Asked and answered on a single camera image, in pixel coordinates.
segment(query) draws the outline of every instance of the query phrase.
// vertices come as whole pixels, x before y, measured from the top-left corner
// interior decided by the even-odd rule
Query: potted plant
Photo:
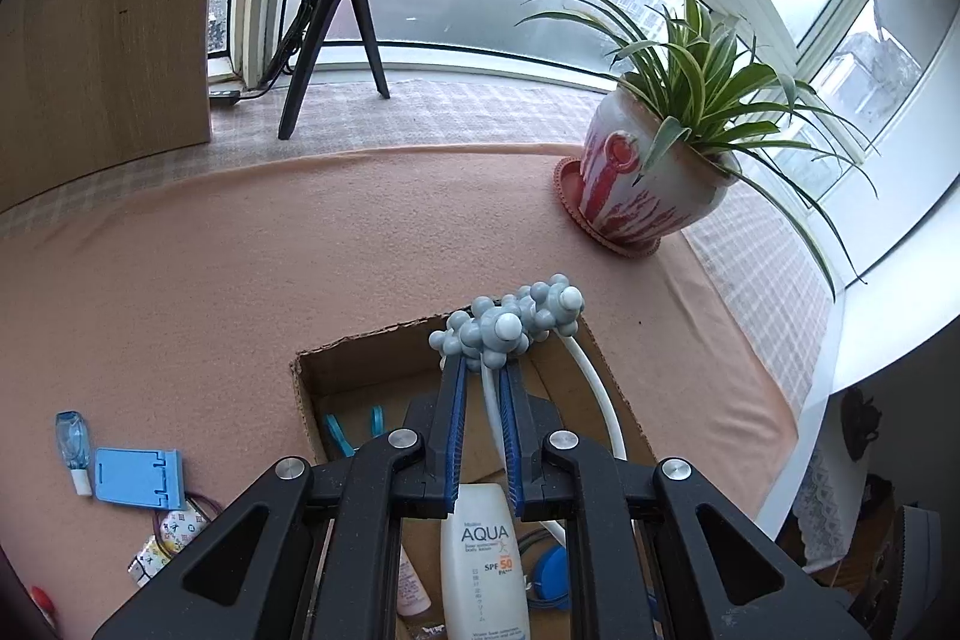
[[[841,116],[802,100],[800,97],[816,101],[816,92],[808,83],[760,63],[756,37],[749,60],[746,52],[738,53],[737,19],[716,15],[697,0],[685,0],[683,17],[665,7],[654,10],[664,18],[665,42],[655,41],[612,1],[573,1],[596,14],[584,9],[545,11],[520,23],[571,20],[587,25],[616,44],[610,53],[614,63],[629,59],[634,67],[617,78],[616,90],[600,102],[587,131],[576,201],[589,228],[620,247],[651,247],[659,237],[716,209],[728,186],[739,180],[784,214],[835,297],[827,260],[813,235],[771,191],[741,170],[734,153],[766,167],[821,215],[851,261],[829,215],[763,152],[800,148],[859,167],[838,153],[824,132],[829,149],[771,138],[781,129],[764,116],[816,112],[835,116],[862,132]],[[741,55],[747,62],[736,68]],[[779,89],[785,101],[755,98],[757,92],[771,88]]]

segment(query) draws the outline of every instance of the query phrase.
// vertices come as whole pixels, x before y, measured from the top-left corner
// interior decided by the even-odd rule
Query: blue gripper pad
[[[97,448],[94,462],[97,499],[136,507],[184,507],[184,468],[179,451]]]
[[[510,503],[517,517],[523,515],[523,476],[520,467],[520,432],[517,431],[517,413],[514,410],[514,396],[510,391],[510,374],[507,367],[499,372],[500,427],[503,431],[503,455],[506,461],[507,484]]]
[[[443,475],[443,499],[448,512],[453,512],[453,506],[460,493],[460,462],[464,455],[464,423],[467,419],[467,362],[457,362],[457,374],[453,386],[451,400],[450,429],[446,436],[445,461],[446,470]]]

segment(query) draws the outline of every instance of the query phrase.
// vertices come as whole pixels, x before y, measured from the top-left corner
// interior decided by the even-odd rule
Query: red and white pot
[[[597,234],[621,247],[651,247],[704,218],[736,181],[688,145],[675,143],[635,184],[658,127],[659,119],[623,88],[607,95],[590,121],[580,162],[580,213]],[[726,153],[724,163],[735,167],[736,159]]]

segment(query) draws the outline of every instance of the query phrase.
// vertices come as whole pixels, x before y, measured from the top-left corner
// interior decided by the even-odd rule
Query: table
[[[176,447],[227,503],[308,453],[296,351],[563,271],[658,456],[754,513],[796,442],[789,406],[681,235],[637,263],[555,201],[557,148],[301,158],[141,191],[0,244],[0,540],[66,640],[133,593],[142,510],[73,495],[53,415],[94,444]]]

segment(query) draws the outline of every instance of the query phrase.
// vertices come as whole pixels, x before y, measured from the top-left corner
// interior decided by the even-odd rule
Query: tripod leg
[[[353,13],[357,18],[357,28],[360,29],[360,38],[367,51],[367,60],[370,62],[370,71],[373,72],[373,82],[376,90],[384,98],[390,98],[390,88],[387,87],[387,76],[383,73],[383,63],[380,61],[380,48],[376,44],[376,33],[373,32],[373,16],[370,13],[370,3],[367,0],[350,0],[353,4]]]
[[[333,15],[337,11],[341,0],[317,0],[317,6],[310,18],[310,25],[304,34],[304,46],[296,57],[294,76],[290,79],[287,97],[283,102],[283,114],[280,116],[280,130],[278,139],[289,139],[296,128],[296,119],[304,103],[307,85],[310,84],[310,75],[323,47],[323,38],[330,29]]]

